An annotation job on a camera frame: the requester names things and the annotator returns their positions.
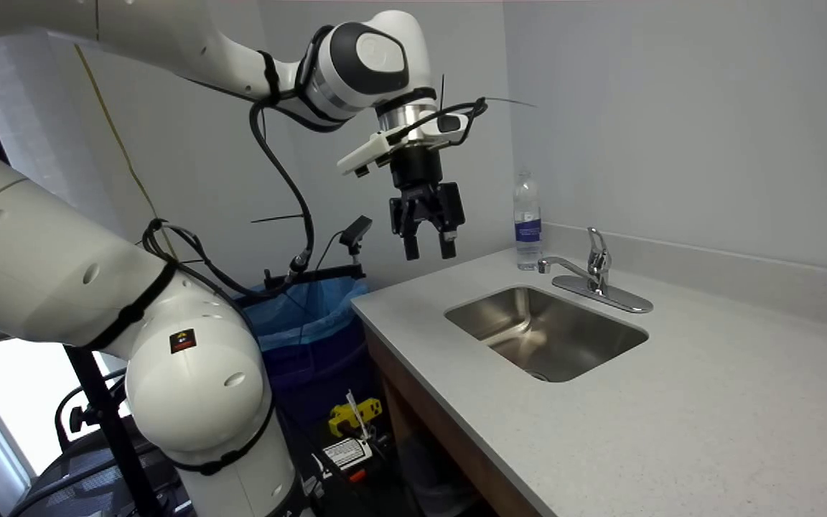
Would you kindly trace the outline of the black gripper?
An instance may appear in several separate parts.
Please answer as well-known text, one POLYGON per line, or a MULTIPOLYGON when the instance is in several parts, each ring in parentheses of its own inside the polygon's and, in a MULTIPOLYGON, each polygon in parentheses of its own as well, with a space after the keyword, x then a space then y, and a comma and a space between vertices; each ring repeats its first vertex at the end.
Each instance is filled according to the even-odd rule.
POLYGON ((441 255, 456 258, 456 227, 466 222, 454 182, 442 182, 438 149, 410 148, 392 155, 392 176, 399 195, 392 201, 392 229, 405 241, 405 258, 420 258, 416 227, 432 222, 441 235, 441 255))

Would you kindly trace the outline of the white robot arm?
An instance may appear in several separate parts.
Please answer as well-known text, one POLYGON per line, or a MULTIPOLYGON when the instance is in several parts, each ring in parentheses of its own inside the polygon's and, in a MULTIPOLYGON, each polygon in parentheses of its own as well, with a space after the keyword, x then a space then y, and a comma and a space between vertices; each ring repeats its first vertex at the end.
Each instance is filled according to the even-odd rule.
MULTIPOLYGON (((0 37, 50 33, 153 64, 330 133, 362 109, 376 135, 340 160, 413 179, 402 204, 442 235, 461 224, 438 149, 422 27, 392 8, 319 33, 286 64, 227 37, 207 0, 0 0, 0 37)), ((255 334, 197 274, 87 218, 0 159, 0 331, 126 363, 138 432, 176 465, 199 517, 309 517, 255 334)))

